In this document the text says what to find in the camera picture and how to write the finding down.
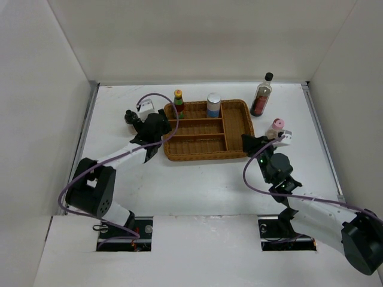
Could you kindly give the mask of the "black cap pepper shaker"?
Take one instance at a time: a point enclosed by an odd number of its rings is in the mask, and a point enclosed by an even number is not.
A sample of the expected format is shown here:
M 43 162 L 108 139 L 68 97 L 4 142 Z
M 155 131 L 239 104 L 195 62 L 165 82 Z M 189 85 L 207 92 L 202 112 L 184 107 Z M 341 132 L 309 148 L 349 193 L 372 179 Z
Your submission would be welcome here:
M 134 112 L 134 111 L 132 111 L 130 109 L 126 110 L 125 115 L 124 115 L 124 120 L 125 120 L 125 123 L 129 127 L 133 127 L 133 124 L 135 122 L 137 122 L 138 119 L 139 119 L 139 117 L 136 114 L 136 112 Z

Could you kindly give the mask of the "yellow cap sauce bottle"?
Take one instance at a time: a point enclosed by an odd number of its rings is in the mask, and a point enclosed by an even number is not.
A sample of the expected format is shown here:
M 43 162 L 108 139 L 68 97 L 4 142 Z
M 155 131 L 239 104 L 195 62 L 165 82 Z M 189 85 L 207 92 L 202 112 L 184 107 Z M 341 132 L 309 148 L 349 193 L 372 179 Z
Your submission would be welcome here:
M 178 117 L 179 119 L 185 118 L 185 105 L 183 101 L 183 93 L 181 90 L 175 90 L 174 91 L 174 116 Z

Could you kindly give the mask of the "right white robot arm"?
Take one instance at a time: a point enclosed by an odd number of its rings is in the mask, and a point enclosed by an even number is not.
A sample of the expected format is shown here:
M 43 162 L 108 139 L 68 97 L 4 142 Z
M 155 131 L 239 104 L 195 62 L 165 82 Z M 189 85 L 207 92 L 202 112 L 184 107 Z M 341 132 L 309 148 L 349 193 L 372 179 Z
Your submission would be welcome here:
M 382 219 L 368 209 L 311 194 L 292 177 L 289 158 L 277 153 L 287 136 L 269 140 L 243 134 L 242 150 L 256 161 L 267 194 L 285 206 L 279 214 L 278 230 L 283 236 L 309 236 L 342 254 L 360 273 L 370 276 L 382 265 Z

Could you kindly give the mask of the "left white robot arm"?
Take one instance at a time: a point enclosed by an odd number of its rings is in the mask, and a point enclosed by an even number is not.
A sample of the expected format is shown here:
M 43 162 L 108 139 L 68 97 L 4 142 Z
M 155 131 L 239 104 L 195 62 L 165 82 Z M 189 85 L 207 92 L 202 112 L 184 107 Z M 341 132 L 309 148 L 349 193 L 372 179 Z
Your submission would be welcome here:
M 121 238 L 135 235 L 135 216 L 114 200 L 115 181 L 118 175 L 128 175 L 136 166 L 152 159 L 163 143 L 163 136 L 172 127 L 163 109 L 147 115 L 145 120 L 133 116 L 126 118 L 137 131 L 127 146 L 98 160 L 80 160 L 74 177 L 78 179 L 66 192 L 66 203 L 90 216 L 104 219 L 114 226 Z

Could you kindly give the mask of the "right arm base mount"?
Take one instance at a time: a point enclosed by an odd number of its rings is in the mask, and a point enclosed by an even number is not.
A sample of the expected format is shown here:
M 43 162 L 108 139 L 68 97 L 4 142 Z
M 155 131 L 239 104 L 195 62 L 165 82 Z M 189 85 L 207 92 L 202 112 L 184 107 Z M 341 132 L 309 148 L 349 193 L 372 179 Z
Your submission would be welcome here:
M 262 251 L 316 251 L 315 240 L 307 235 L 296 233 L 290 220 L 297 212 L 286 208 L 279 215 L 258 217 Z

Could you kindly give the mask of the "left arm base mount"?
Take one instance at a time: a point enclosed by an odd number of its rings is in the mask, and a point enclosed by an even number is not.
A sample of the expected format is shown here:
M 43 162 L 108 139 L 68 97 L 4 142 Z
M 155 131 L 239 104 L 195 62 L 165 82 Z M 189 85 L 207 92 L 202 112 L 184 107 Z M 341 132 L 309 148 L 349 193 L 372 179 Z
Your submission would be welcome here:
M 92 227 L 98 233 L 97 252 L 150 252 L 153 235 L 153 217 L 136 217 L 129 228 L 139 235 L 102 222 Z

